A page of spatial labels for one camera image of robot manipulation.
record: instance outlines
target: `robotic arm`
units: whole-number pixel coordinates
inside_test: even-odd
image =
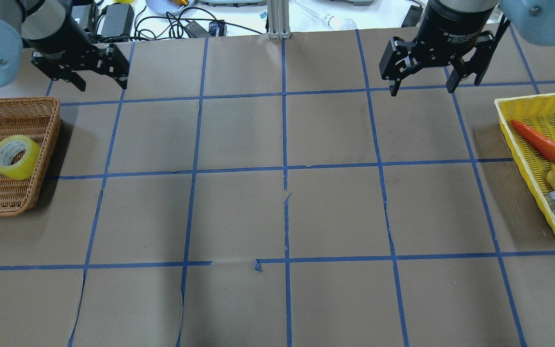
[[[128,83],[130,64],[114,44],[99,49],[70,16],[64,0],[0,0],[0,87],[17,75],[23,44],[35,49],[31,63],[52,80],[62,79],[84,91],[75,71],[92,70]]]
[[[511,23],[526,40],[542,46],[555,46],[555,0],[500,0],[507,17],[493,35],[483,31],[498,0],[429,0],[419,33],[413,41],[392,37],[383,53],[381,78],[389,80],[392,96],[401,81],[426,67],[452,65],[447,90],[453,93],[460,81],[476,74],[479,85],[487,71],[498,42]],[[475,49],[469,61],[464,56]]]

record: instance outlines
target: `black cylindrical robot wrist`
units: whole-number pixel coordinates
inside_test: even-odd
[[[440,0],[429,0],[421,28],[414,41],[413,56],[422,60],[430,49],[436,57],[447,61],[451,55],[461,56],[472,49],[493,7],[477,13],[465,13],[445,6]]]

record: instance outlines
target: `metal frame post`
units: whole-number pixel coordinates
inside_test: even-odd
[[[288,0],[267,0],[269,17],[269,38],[291,38],[291,27],[288,24]]]

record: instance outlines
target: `tape roll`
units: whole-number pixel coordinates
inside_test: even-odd
[[[13,164],[14,158],[24,151],[22,158]],[[31,177],[38,162],[40,146],[24,135],[14,135],[0,142],[0,173],[13,179]]]

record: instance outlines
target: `brown wicker basket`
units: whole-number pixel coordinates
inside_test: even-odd
[[[59,100],[48,96],[0,99],[0,141],[22,134],[40,145],[30,178],[16,181],[0,173],[0,217],[18,215],[35,206],[61,127],[59,106]]]

